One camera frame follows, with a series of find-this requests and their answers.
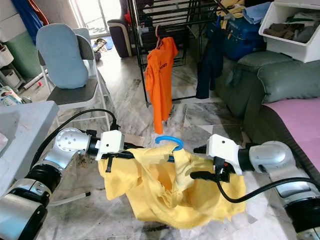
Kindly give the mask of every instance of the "dark blue garment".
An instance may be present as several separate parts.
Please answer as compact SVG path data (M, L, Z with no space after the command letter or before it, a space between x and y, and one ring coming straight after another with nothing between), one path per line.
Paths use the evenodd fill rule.
M35 11L29 5L28 0L11 0L33 41L36 44L38 30L44 26Z
M207 99L209 89L216 88L216 78L220 77L224 67L224 39L225 34L220 28L212 31L201 62L198 64L198 83L195 97Z

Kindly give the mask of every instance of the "pink cloth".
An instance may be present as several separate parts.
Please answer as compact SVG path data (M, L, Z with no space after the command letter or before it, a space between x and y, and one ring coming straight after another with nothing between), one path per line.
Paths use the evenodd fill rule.
M265 104L273 109L313 165L320 171L320 97Z

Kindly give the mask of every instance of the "white table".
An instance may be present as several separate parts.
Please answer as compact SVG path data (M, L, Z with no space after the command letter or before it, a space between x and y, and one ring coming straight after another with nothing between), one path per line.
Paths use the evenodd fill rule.
M8 138L0 152L0 197L15 180L26 176L58 111L53 101L0 106L0 133Z

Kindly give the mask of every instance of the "gray sofa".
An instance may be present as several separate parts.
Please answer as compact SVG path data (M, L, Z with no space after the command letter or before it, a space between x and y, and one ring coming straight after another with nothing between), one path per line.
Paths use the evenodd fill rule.
M319 171L295 142L282 119L264 105L283 99L319 97L320 61L303 63L275 52L255 52L238 61L231 81L216 80L216 93L242 120L252 142L286 143L307 173L320 181Z

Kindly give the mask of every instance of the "doorway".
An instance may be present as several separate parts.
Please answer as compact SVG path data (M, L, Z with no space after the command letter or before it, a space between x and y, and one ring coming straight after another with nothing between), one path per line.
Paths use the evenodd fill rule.
M110 36L107 22L120 18L117 0L70 0L70 3L79 26L88 28L92 39Z

